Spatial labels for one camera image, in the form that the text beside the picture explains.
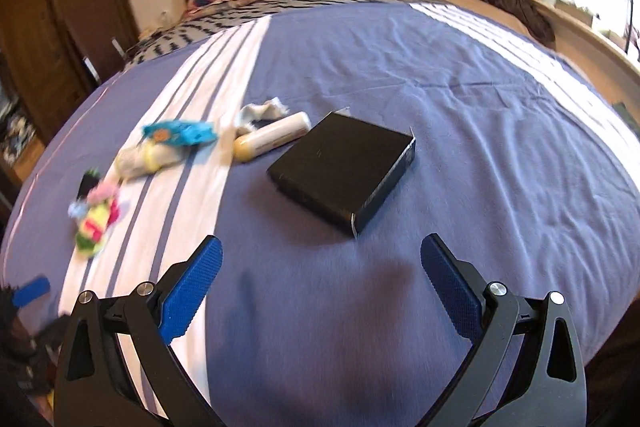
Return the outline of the black roller green ends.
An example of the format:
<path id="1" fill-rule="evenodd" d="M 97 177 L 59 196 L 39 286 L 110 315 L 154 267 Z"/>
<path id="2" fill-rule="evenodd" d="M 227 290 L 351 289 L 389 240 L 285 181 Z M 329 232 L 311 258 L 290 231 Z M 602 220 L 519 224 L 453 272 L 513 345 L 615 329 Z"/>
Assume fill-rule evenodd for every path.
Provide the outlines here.
<path id="1" fill-rule="evenodd" d="M 101 182 L 102 174 L 99 170 L 89 169 L 84 172 L 77 191 L 77 200 L 86 199 L 88 194 Z"/>

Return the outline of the large yellow cap bottle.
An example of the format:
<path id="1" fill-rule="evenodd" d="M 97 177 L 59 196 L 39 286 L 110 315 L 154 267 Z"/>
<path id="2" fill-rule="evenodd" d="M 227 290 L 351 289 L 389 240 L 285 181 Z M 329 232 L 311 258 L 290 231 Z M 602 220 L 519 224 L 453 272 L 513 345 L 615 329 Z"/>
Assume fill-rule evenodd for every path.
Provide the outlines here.
<path id="1" fill-rule="evenodd" d="M 149 176 L 166 167 L 180 164 L 189 152 L 186 147 L 145 140 L 140 145 L 124 148 L 115 158 L 115 171 L 120 179 Z"/>

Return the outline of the small yellow cap tube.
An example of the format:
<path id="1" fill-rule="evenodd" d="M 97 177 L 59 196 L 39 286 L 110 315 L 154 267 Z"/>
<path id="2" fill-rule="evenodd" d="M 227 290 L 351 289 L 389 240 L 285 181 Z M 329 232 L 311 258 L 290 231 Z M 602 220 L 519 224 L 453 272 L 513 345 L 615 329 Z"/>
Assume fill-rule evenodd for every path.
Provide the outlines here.
<path id="1" fill-rule="evenodd" d="M 310 129 L 311 122 L 307 114 L 295 113 L 236 138 L 233 142 L 233 157 L 241 162 L 253 160 L 301 138 Z"/>

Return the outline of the black box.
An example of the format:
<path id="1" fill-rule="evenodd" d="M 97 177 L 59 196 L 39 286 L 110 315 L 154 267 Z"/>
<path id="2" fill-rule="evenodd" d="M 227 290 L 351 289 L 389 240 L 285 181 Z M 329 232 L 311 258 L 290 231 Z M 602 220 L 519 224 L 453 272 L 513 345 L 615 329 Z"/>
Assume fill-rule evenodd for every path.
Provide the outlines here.
<path id="1" fill-rule="evenodd" d="M 356 237 L 416 155 L 416 138 L 329 113 L 267 170 L 288 198 Z"/>

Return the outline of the teal snack wrapper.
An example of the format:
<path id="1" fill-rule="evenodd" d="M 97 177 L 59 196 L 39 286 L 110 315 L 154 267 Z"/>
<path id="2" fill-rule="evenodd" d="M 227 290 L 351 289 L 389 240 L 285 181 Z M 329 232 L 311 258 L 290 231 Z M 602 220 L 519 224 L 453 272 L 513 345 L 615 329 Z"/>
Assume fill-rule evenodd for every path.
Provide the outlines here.
<path id="1" fill-rule="evenodd" d="M 195 146 L 215 143 L 218 134 L 207 121 L 163 120 L 142 130 L 145 139 L 171 146 Z"/>

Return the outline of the blue white striped bedspread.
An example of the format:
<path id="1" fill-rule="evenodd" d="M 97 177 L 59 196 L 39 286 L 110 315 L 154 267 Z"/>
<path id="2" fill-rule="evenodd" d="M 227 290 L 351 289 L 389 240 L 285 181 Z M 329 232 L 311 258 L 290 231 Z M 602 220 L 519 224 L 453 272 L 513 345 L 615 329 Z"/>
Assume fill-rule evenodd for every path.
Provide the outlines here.
<path id="1" fill-rule="evenodd" d="M 639 294 L 639 142 L 440 2 L 265 15 L 108 80 L 17 197 L 1 420 L 633 426 L 588 363 Z"/>

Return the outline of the dark wooden wardrobe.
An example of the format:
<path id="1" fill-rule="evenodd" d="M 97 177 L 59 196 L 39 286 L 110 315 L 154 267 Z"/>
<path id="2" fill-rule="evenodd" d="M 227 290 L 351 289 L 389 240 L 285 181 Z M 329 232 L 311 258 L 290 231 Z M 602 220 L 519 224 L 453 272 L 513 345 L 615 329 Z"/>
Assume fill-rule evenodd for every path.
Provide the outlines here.
<path id="1" fill-rule="evenodd" d="M 124 68 L 138 32 L 129 0 L 1 0 L 1 53 L 43 143 Z"/>

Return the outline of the zebra patterned sheet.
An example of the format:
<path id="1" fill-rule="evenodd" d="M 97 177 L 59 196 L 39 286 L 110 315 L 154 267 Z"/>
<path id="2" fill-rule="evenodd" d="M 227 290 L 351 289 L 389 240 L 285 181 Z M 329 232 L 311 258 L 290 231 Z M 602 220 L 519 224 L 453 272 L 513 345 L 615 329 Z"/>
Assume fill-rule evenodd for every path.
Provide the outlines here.
<path id="1" fill-rule="evenodd" d="M 349 4 L 361 2 L 422 2 L 436 0 L 259 0 L 252 4 L 230 9 L 213 15 L 205 15 L 195 20 L 178 23 L 173 28 L 161 30 L 136 47 L 125 69 L 154 60 L 178 51 L 202 40 L 207 40 L 217 32 L 240 26 L 250 20 L 265 15 L 274 15 L 287 10 L 303 10 L 323 5 Z"/>

